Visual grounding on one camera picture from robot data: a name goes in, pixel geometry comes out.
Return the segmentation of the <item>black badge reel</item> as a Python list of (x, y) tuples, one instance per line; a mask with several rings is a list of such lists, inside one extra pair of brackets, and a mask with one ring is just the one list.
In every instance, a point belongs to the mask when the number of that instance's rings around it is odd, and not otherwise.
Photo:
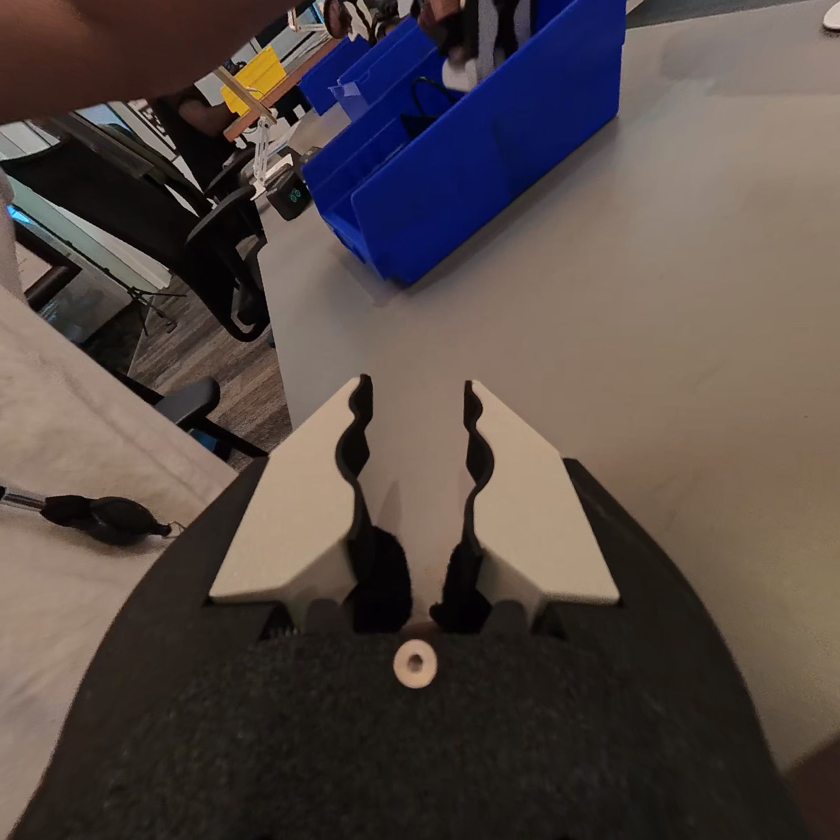
[(180, 528), (177, 523), (158, 521), (139, 502), (123, 497), (41, 497), (1, 486), (1, 504), (32, 511), (51, 524), (87, 534), (113, 547), (131, 547), (151, 538), (169, 539)]

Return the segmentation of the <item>yellow storage bin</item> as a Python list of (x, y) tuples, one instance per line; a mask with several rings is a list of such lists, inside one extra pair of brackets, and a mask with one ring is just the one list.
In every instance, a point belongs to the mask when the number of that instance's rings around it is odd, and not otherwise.
[[(268, 94), (282, 81), (287, 79), (287, 72), (272, 45), (263, 48), (250, 62), (234, 74), (237, 83), (255, 99), (267, 105)], [(222, 96), (227, 108), (244, 117), (249, 113), (249, 105), (227, 84), (222, 86)]]

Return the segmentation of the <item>black device with green lights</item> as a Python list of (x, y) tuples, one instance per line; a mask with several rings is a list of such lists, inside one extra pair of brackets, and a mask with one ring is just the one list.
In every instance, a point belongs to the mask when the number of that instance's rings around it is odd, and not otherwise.
[(285, 221), (290, 222), (312, 202), (307, 184), (292, 164), (282, 164), (266, 182), (266, 200)]

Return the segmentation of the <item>large blue storage bin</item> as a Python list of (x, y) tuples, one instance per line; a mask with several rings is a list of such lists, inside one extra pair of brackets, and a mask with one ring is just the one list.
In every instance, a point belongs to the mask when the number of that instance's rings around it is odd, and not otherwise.
[(624, 2), (547, 2), (477, 88), (445, 96), (432, 49), (302, 168), (325, 224), (384, 280), (420, 280), (612, 121)]

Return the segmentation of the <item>person's left forearm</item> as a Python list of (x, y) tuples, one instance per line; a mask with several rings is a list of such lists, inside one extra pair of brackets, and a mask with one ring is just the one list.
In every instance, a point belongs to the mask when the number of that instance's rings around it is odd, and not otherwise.
[(3, 1), (2, 124), (185, 87), (297, 4)]

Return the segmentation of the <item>brown wooden table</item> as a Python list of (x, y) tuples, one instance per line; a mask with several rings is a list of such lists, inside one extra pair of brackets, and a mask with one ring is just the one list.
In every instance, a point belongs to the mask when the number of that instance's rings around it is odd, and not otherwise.
[(245, 131), (255, 125), (259, 118), (267, 116), (272, 117), (271, 110), (273, 107), (283, 99), (289, 91), (291, 91), (321, 60), (332, 53), (336, 48), (341, 46), (341, 42), (331, 39), (328, 42), (321, 44), (317, 49), (312, 50), (306, 55), (306, 59), (292, 70), (287, 77), (280, 83), (270, 89), (263, 97), (257, 99), (250, 97), (248, 110), (245, 115), (238, 117), (224, 131), (224, 137), (227, 141), (236, 141)]

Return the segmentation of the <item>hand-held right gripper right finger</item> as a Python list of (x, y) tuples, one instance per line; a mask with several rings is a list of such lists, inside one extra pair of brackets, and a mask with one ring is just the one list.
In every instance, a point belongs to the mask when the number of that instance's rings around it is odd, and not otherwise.
[(551, 603), (618, 606), (559, 450), (477, 380), (465, 382), (463, 423), (473, 486), (433, 621), (478, 632), (503, 602), (520, 606), (527, 627)]

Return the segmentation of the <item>black tripod stand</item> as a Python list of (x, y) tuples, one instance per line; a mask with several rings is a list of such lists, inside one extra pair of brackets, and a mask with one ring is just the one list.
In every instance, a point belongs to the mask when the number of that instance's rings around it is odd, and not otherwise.
[(80, 279), (83, 286), (80, 292), (80, 322), (86, 339), (130, 307), (147, 308), (157, 313), (168, 332), (177, 326), (172, 316), (164, 311), (164, 305), (184, 299), (185, 294), (126, 284), (97, 266), (85, 267), (80, 273)]

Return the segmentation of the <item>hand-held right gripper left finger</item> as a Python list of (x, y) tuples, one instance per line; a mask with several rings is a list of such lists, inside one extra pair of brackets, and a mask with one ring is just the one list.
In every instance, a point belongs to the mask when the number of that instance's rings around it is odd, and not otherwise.
[(360, 483), (372, 417), (373, 382), (360, 374), (269, 455), (211, 603), (278, 603), (301, 628), (312, 603), (331, 601), (356, 632), (402, 630), (413, 611), (406, 555), (373, 524)]

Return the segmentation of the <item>person's white shirt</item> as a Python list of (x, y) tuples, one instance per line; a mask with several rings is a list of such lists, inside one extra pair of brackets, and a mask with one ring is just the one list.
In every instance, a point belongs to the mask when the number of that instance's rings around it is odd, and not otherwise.
[[(42, 497), (126, 497), (190, 524), (235, 471), (33, 311), (18, 278), (2, 175), (1, 468)], [(163, 551), (121, 554), (21, 510), (1, 524), (1, 830), (25, 811), (81, 680)]]

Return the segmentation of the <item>black office chair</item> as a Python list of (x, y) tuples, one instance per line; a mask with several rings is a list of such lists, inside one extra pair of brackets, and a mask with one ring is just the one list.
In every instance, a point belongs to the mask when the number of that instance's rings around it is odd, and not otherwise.
[(212, 206), (168, 161), (125, 133), (76, 114), (45, 121), (56, 141), (2, 160), (13, 181), (137, 249), (182, 280), (235, 340), (252, 343), (270, 325), (265, 293), (238, 252), (257, 235), (241, 211), (246, 187)]

